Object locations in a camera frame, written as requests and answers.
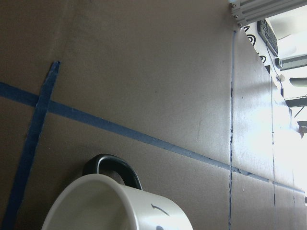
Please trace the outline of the white smiley mug black handle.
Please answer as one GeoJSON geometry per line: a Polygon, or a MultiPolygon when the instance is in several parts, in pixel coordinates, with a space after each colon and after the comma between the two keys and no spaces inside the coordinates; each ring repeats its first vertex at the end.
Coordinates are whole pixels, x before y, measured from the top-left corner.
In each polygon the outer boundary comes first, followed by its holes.
{"type": "Polygon", "coordinates": [[[123,159],[99,154],[58,196],[42,229],[190,230],[192,225],[172,200],[143,191],[123,159]]]}

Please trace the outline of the aluminium frame post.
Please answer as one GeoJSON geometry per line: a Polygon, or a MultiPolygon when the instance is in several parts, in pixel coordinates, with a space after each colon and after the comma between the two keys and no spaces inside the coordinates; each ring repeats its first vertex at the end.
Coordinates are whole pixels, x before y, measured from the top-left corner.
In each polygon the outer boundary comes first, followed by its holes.
{"type": "Polygon", "coordinates": [[[307,4],[306,0],[230,0],[231,14],[239,27],[307,4]]]}

